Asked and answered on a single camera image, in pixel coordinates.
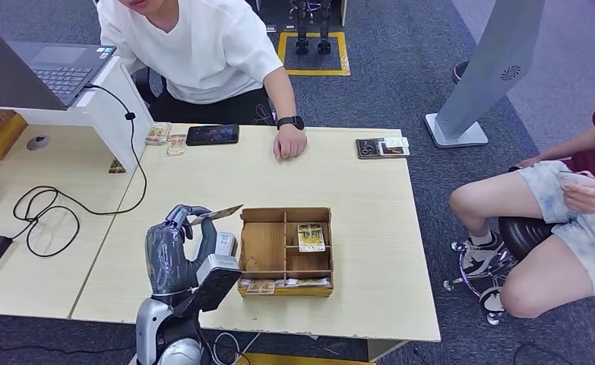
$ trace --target white t-shirt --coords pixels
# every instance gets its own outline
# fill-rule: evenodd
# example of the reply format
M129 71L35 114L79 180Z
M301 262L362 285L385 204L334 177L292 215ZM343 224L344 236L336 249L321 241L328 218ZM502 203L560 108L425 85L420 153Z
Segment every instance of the white t-shirt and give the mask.
M179 0L169 33L118 0L101 0L100 42L116 46L130 72L145 65L167 80L173 97L217 101L261 88L282 66L266 26L245 0Z

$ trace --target phone screen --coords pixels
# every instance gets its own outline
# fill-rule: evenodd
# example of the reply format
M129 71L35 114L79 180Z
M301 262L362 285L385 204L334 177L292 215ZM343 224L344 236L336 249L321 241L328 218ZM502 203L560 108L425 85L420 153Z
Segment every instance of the phone screen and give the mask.
M190 127L186 144L196 146L201 144L231 144L239 141L239 126L234 125L206 125Z

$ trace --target black cable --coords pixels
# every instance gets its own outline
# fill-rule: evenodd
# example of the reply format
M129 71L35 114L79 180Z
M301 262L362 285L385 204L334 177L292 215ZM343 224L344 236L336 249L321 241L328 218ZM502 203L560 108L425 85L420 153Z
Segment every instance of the black cable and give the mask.
M18 350L42 350L42 351L51 351L51 352L59 352L60 354L64 355L73 355L73 354L104 354L106 352L113 352L113 351L126 351L126 350L133 350L135 346L129 346L126 348L107 348L105 350L73 350L73 351L66 351L62 350L61 348L48 348L46 346L39 346L39 345L27 345L27 346L10 346L10 347L3 347L0 346L0 351L18 351Z
M418 348L413 348L413 354L416 355L425 365L431 365L427 360L425 360L421 353L418 352Z
M195 316L195 327L197 329L197 335L198 335L199 342L201 343L201 346L203 346L204 348L207 349L207 352L210 354L210 361L212 361L211 355L212 355L213 348L210 347L210 343L208 341L206 341L205 337L203 336L203 332L201 330L201 323L199 323L199 321L198 321L198 314ZM232 348L238 355L241 355L241 357L243 357L246 361L248 361L248 365L252 365L252 362L250 361L250 359L244 353L237 351L236 348L234 348L232 346L225 345L225 344L218 344L215 341L213 341L212 343L214 346L218 345L218 346L221 346L222 348Z
M231 348L233 349L239 356L243 357L246 361L248 361L248 365L252 365L252 362L250 361L250 359L242 352L239 352L236 350L236 348L234 346L230 346L228 344L218 344L214 341L212 342L208 342L211 343L213 346L221 346L222 348Z
M571 363L570 361L566 360L566 358L565 358L565 357L563 357L561 354L558 354L558 353L556 353L556 352L554 352L554 351L552 351L552 350L546 350L545 348L542 348L542 347L540 347L539 345L537 345L537 344L534 344L534 343L532 343L532 342L525 342L525 343L521 344L521 345L520 345L520 346L517 348L517 350L514 352L514 359L512 359L512 365L516 365L516 364L517 364L517 356L519 355L519 352L521 352L521 350L522 350L523 348L536 348L536 349L537 349L537 350L539 350L539 351L543 351L543 352L544 352L544 353L546 353L546 354L550 354L550 355L552 355L553 357L557 357L557 358L559 358L559 359L561 359L561 360L565 361L565 363L567 363L568 365L574 365L574 364L573 364L573 363Z
M134 209L136 209L136 207L138 207L143 202L143 199L145 199L145 193L147 192L147 175L145 175L145 171L143 170L143 167L141 166L141 161L138 158L138 154L136 154L136 149L134 148L134 133L135 133L134 119L136 119L136 115L133 112L130 112L129 111L129 108L125 105L125 103L122 102L122 100L120 100L119 97L117 97L114 93L112 93L111 91L107 90L106 88L104 88L102 86L94 85L94 84L86 84L86 85L84 85L84 88L86 88L86 89L100 89L100 90L105 91L106 93L108 93L109 95L111 95L114 99L116 99L120 103L120 105L122 105L122 107L125 109L125 119L128 120L131 123L131 137L129 138L130 145L131 145L131 152L133 153L134 158L136 159L136 164L138 165L138 169L143 174L143 180L144 180L143 193L141 194L141 198L138 199L138 202L136 202L136 204L134 204L134 206L132 206L129 209L124 209L124 210L121 210L121 211L98 212L98 211L92 211L91 209L87 208L87 206L85 206L84 204L82 204L81 202L79 202L78 200L76 200L75 198L73 198L70 195L64 193L63 191L59 190L56 187L53 187L53 186L36 186L36 187L32 188L31 190L29 190L28 192L26 192L24 195L22 195L22 197L17 201L17 203L15 203L15 206L13 207L13 217L15 217L15 219L18 219L19 221L27 222L28 224L27 224L27 226L23 230L20 231L20 233L18 233L15 236L13 236L11 238L11 240L15 240L16 238L18 238L19 236L21 236L24 232L27 232L28 231L27 232L27 248L29 249L29 251L32 254L34 254L35 256L38 256L38 257L46 258L46 257L53 257L55 255L58 255L60 252L66 250L74 242L76 236L78 236L78 234L80 233L80 219L78 219L78 216L70 208L67 208L67 207L65 207L63 205L53 205L55 203L55 200L58 199L58 196L59 195L62 195L65 198L68 198L69 200L71 200L75 204L77 204L80 207L82 207L89 214L105 216L105 215L123 214L123 213L128 213L130 211L133 211ZM29 196L32 192L35 192L36 190L39 190L39 191L37 193L35 193L35 195L33 195L29 199L29 202L27 204L26 211L24 212L24 216L23 217L19 216L17 214L18 207L20 206L20 204L22 203L22 201L27 196ZM40 196L42 194L46 194L46 193L52 193L53 194L53 199L51 200L51 202L46 207L44 207L41 211L39 211L37 214L35 214L34 216L31 217L30 216L30 211L31 211L31 207L33 206L33 201L38 196ZM52 209L58 209L58 208L59 209L64 209L64 210L68 211L69 213L71 213L71 215L73 215L74 219L76 220L75 232L74 232L73 236L71 236L71 239L61 249L59 249L58 251L55 251L53 253L43 255L41 253L36 252L33 249L33 247L30 244L30 236L31 236L31 233L33 232L33 229L40 222L40 218L43 217L46 213L48 213Z

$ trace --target light wood tabletop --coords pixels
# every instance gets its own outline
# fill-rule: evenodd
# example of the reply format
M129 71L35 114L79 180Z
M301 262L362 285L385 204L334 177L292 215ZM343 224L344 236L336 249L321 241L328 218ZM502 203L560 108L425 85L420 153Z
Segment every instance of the light wood tabletop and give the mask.
M172 127L172 133L186 132L186 125ZM201 324L440 341L407 161L356 157L357 138L400 137L400 131L309 129L306 152L286 162L274 159L275 134L271 127L242 126L238 144L187 147L173 157L166 156L164 146L148 146L141 160L150 177L147 197L136 211L116 217L72 318L135 321L138 306L151 294L145 233L177 204L213 210L238 203L245 208L330 207L335 289L329 298L243 299L233 288L218 310L201 315ZM141 184L136 174L126 201L138 197ZM215 224L219 231L241 233L238 214ZM196 241L185 244L188 257Z
M27 150L27 142L38 135L48 136L47 146ZM111 163L109 149L91 127L29 125L0 161L0 235L14 236L27 225L13 218L13 206L34 186L54 186L90 209L115 211L133 174L108 174ZM31 215L52 197L45 194L36 199ZM20 215L26 203L21 205ZM80 233L64 252L47 259L29 252L26 234L11 244L0 260L0 314L70 316L113 216L93 216L66 198L59 198L55 204L78 215ZM63 247L74 230L74 218L55 209L40 219L30 241L38 253L48 254Z

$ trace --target robot feet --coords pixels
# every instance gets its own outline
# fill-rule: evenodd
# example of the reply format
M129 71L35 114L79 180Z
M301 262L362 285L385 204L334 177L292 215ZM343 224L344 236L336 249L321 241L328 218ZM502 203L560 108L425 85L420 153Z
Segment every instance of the robot feet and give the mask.
M303 39L297 40L297 44L295 46L295 53L298 55L306 55L309 53L309 40Z
M321 40L318 44L318 53L320 55L330 55L331 43L328 40Z

